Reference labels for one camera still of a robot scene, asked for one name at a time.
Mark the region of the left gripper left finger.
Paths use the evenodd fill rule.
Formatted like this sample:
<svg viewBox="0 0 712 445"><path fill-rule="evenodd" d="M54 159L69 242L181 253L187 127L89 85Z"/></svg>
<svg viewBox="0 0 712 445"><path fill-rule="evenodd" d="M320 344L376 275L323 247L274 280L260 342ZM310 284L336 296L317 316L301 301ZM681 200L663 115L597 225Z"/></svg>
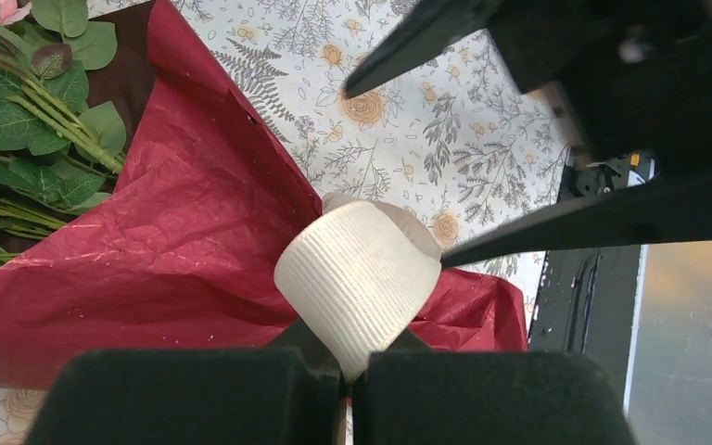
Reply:
<svg viewBox="0 0 712 445"><path fill-rule="evenodd" d="M262 348L93 350L59 374L30 444L338 444L341 376L302 321Z"/></svg>

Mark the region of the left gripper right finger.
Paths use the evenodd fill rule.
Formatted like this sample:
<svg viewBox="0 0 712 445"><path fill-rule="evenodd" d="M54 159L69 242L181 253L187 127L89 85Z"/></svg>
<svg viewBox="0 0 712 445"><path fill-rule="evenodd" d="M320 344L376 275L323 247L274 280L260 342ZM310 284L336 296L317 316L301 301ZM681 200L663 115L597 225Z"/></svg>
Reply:
<svg viewBox="0 0 712 445"><path fill-rule="evenodd" d="M435 351L410 331L352 388L356 444L633 444L604 370L566 352Z"/></svg>

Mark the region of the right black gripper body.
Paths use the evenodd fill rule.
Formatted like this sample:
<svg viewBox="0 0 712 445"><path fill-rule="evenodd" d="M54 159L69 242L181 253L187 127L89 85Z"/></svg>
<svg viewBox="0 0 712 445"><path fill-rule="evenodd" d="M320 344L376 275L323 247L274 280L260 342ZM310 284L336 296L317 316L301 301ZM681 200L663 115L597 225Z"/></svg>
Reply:
<svg viewBox="0 0 712 445"><path fill-rule="evenodd" d="M676 172L712 166L712 1L503 1L487 28L582 162L647 150Z"/></svg>

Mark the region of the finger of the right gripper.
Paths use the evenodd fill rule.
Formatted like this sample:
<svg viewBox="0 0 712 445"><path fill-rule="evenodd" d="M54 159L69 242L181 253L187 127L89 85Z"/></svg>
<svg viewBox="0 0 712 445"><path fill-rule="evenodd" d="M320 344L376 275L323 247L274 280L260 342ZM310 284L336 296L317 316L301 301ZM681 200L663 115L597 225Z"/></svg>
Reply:
<svg viewBox="0 0 712 445"><path fill-rule="evenodd" d="M712 171L577 197L507 222L445 252L459 267L543 250L712 241Z"/></svg>
<svg viewBox="0 0 712 445"><path fill-rule="evenodd" d="M502 0L423 0L365 57L344 83L354 98L414 70L484 30Z"/></svg>

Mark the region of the cream ribbon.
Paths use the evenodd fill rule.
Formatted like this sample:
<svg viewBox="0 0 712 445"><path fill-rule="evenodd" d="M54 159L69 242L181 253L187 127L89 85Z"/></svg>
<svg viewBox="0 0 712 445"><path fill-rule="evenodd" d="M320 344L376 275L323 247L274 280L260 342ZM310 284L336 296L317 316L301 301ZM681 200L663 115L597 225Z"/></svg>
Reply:
<svg viewBox="0 0 712 445"><path fill-rule="evenodd" d="M340 193L285 248L274 283L348 382L386 350L433 293L441 248L397 206Z"/></svg>

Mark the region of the dark red wrapping paper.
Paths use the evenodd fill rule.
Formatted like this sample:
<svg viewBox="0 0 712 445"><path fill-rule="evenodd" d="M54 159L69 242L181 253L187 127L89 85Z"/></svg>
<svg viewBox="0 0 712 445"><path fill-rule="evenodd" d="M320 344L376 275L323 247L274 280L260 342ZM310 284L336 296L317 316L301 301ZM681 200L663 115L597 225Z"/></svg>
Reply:
<svg viewBox="0 0 712 445"><path fill-rule="evenodd" d="M275 264L314 220L385 288L400 319L441 350L524 350L521 291L482 273L437 273L439 246L407 210L319 197L235 82L167 1L113 14L128 39L117 75L146 107L115 194L0 267L0 387L47 389L99 349L260 347L297 315Z"/></svg>

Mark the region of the pink fake flower bunch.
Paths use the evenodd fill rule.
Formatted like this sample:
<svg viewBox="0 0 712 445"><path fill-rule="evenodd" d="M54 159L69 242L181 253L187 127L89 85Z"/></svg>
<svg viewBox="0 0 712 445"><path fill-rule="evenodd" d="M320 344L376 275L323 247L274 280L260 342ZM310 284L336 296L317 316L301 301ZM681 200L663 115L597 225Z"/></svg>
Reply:
<svg viewBox="0 0 712 445"><path fill-rule="evenodd" d="M105 201L120 175L125 122L90 102L90 75L119 48L116 26L84 1L30 1L0 24L0 267L6 239L41 241Z"/></svg>

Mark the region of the floral patterned tablecloth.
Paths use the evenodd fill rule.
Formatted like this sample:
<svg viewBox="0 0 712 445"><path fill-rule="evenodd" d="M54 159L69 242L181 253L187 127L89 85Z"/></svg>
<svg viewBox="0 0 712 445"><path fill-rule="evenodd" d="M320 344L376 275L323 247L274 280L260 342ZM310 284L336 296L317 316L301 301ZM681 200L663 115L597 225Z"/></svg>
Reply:
<svg viewBox="0 0 712 445"><path fill-rule="evenodd" d="M100 21L155 1L94 1ZM352 99L348 75L410 1L167 1L267 123L319 197L340 193L409 211L441 248L553 203L566 147L540 93L521 95L477 32ZM127 157L145 110L114 61L90 102L114 103ZM0 444L20 444L46 389L0 387Z"/></svg>

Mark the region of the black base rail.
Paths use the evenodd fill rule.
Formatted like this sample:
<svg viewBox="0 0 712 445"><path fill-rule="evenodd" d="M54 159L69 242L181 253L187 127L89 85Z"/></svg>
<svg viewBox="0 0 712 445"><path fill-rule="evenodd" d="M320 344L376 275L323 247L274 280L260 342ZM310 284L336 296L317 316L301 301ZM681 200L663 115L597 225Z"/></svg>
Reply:
<svg viewBox="0 0 712 445"><path fill-rule="evenodd" d="M623 377L641 264L639 245L548 252L528 331L529 349L584 353Z"/></svg>

